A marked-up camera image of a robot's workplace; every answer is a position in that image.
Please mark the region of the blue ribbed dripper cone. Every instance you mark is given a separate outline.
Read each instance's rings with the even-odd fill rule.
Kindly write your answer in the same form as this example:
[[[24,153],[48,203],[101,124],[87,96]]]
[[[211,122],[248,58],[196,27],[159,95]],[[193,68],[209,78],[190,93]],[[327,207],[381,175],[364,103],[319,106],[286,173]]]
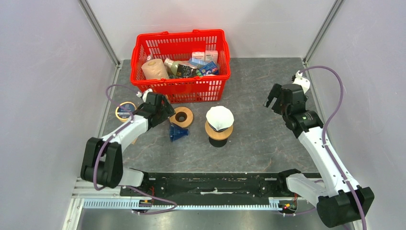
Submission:
[[[189,135],[189,130],[186,128],[182,128],[175,123],[171,123],[169,126],[169,139],[171,142],[174,142],[184,136]]]
[[[210,126],[210,128],[211,128],[213,131],[217,132],[217,133],[221,133],[221,132],[226,131],[229,127],[222,128],[222,129],[219,129],[219,130],[216,129],[216,128],[214,128],[214,127],[212,127],[212,126]]]

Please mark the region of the white paper coffee filter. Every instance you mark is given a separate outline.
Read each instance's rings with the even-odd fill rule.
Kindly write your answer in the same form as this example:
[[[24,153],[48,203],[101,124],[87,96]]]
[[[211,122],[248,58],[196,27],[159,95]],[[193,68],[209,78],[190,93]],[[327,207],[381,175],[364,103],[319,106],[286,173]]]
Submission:
[[[214,106],[206,113],[206,120],[209,126],[216,129],[231,127],[234,123],[232,112],[224,106]]]

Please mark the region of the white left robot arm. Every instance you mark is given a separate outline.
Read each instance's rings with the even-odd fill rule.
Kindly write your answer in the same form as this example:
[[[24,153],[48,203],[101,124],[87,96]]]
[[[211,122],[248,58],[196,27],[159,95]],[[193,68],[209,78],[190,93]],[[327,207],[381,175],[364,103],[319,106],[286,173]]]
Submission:
[[[165,95],[145,92],[143,103],[130,111],[123,107],[129,117],[117,129],[102,138],[90,138],[85,147],[80,177],[92,182],[96,190],[115,188],[123,179],[130,179],[132,190],[139,196],[150,190],[150,182],[139,170],[123,167],[123,151],[140,135],[175,115],[174,108]]]

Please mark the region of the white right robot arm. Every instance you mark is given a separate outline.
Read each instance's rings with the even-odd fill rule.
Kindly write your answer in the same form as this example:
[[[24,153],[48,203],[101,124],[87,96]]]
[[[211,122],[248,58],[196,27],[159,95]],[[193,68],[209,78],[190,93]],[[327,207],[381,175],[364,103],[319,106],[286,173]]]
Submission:
[[[361,187],[343,165],[318,114],[306,108],[307,99],[301,85],[274,84],[264,106],[282,116],[287,128],[310,154],[324,184],[290,169],[278,174],[277,192],[282,196],[295,193],[307,200],[329,228],[356,220],[365,224],[374,193],[369,187]]]

